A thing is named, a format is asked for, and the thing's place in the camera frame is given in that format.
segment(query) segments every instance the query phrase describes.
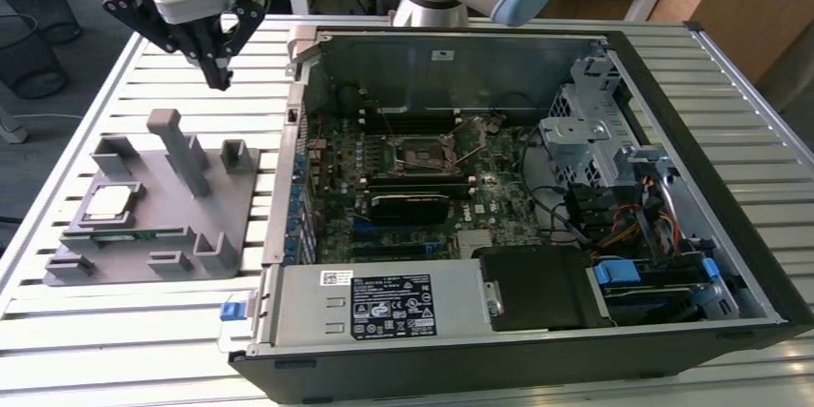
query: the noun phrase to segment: motherboard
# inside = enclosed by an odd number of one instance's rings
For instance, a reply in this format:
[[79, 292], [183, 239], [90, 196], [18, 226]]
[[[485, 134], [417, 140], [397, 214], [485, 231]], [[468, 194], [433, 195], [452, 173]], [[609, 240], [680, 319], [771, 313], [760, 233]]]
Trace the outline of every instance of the motherboard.
[[312, 122], [318, 263], [469, 258], [541, 243], [520, 175], [529, 127], [494, 112], [360, 116]]

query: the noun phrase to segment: circuit board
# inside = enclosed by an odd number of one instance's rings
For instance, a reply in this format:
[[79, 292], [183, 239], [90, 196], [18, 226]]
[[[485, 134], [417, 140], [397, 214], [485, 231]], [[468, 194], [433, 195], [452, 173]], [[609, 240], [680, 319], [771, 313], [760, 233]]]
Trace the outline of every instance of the circuit board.
[[[390, 122], [397, 129], [398, 118]], [[405, 260], [408, 255], [460, 258], [457, 235], [474, 230], [489, 231], [493, 246], [541, 243], [545, 234], [517, 171], [524, 128], [502, 127], [488, 114], [461, 117], [446, 134], [372, 134], [356, 120], [337, 118], [317, 124], [310, 155], [316, 207], [324, 215], [318, 263]], [[366, 182], [390, 179], [397, 189], [400, 177], [416, 176], [466, 182], [466, 194], [449, 199], [446, 221], [377, 226], [369, 219]]]

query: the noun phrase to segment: black plastic cover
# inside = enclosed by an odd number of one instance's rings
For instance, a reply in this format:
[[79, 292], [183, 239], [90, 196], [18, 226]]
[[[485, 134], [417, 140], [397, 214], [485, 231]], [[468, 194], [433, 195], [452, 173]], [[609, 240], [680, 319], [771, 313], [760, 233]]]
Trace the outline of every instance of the black plastic cover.
[[590, 257], [574, 247], [529, 245], [476, 250], [484, 280], [498, 283], [502, 314], [496, 331], [601, 328], [612, 323], [600, 315], [588, 279]]

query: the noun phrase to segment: white sticker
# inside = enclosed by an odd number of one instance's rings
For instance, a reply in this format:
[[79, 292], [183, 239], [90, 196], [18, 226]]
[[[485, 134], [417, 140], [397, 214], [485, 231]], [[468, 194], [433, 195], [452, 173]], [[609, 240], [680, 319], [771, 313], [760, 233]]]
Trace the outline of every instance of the white sticker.
[[434, 50], [433, 51], [433, 60], [434, 61], [454, 61], [456, 60], [456, 51]]
[[348, 286], [352, 284], [354, 271], [322, 271], [320, 286]]

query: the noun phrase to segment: blue latch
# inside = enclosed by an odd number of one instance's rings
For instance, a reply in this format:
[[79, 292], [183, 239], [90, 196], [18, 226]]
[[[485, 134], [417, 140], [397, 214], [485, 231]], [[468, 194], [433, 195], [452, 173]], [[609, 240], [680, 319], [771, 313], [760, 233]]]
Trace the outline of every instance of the blue latch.
[[221, 320], [239, 321], [241, 319], [246, 319], [246, 301], [225, 302], [225, 305], [221, 306]]
[[630, 259], [612, 259], [594, 266], [594, 274], [601, 285], [609, 283], [636, 283], [641, 281], [637, 264]]
[[721, 270], [719, 268], [719, 264], [712, 257], [705, 257], [701, 261], [701, 265], [704, 266], [704, 270], [708, 271], [708, 275], [711, 278], [716, 278], [721, 275]]

